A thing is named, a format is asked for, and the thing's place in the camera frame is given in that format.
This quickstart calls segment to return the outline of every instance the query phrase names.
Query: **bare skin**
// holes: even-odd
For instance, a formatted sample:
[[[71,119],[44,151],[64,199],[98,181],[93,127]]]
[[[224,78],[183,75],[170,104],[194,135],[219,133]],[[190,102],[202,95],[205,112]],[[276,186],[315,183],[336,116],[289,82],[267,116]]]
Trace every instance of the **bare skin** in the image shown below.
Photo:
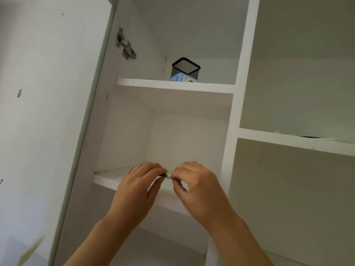
[[[148,214],[164,181],[156,178],[166,172],[157,163],[133,167],[119,184],[106,217],[95,225],[64,266],[109,265]],[[214,173],[197,162],[185,162],[175,169],[171,178],[175,193],[209,232],[227,266],[273,266],[246,223],[231,207]],[[189,189],[178,179],[186,182]]]

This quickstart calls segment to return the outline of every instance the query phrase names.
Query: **black mesh pen holder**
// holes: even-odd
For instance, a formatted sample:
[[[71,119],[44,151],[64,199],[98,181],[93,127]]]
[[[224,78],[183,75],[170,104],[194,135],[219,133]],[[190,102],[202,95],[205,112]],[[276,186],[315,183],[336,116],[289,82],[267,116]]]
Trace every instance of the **black mesh pen holder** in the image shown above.
[[[180,58],[176,62],[174,62],[171,66],[173,67],[171,71],[171,76],[174,76],[178,73],[184,73],[188,76],[193,77],[196,80],[198,77],[198,71],[201,69],[199,65],[190,61],[187,58]]]

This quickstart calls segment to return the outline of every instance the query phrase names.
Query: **blue box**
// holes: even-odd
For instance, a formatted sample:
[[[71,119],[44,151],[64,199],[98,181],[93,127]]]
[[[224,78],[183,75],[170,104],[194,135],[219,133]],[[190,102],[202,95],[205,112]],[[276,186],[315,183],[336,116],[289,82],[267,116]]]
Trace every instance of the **blue box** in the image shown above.
[[[194,79],[191,76],[188,76],[184,73],[178,73],[170,78],[170,81],[176,81],[176,82],[197,82],[196,79]]]

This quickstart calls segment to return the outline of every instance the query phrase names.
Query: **white cabinet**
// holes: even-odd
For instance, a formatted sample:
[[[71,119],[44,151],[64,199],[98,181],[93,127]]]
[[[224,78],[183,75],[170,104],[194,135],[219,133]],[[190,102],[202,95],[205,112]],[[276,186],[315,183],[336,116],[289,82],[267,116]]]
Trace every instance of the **white cabinet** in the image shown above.
[[[338,26],[316,22],[302,37],[316,18],[306,0],[290,2],[119,0],[55,265],[107,213],[129,168],[146,161],[212,170],[277,266],[355,262],[354,49],[346,37],[348,50],[329,42],[315,52],[317,39],[331,39],[322,31]],[[317,15],[341,10],[337,0],[321,2]],[[119,27],[136,59],[116,46]],[[201,66],[197,83],[169,81],[180,57]],[[165,180],[112,265],[218,259]]]

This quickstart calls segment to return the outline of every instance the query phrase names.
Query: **metal hinge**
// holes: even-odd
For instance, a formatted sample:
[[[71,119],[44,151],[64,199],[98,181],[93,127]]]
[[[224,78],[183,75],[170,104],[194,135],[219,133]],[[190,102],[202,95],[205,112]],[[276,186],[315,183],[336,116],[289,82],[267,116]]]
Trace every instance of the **metal hinge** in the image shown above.
[[[122,27],[120,27],[118,29],[116,45],[118,47],[123,46],[122,56],[125,57],[125,59],[129,59],[129,58],[136,59],[137,58],[136,53],[134,52],[134,50],[131,47],[131,43],[128,40],[126,40],[123,35]]]

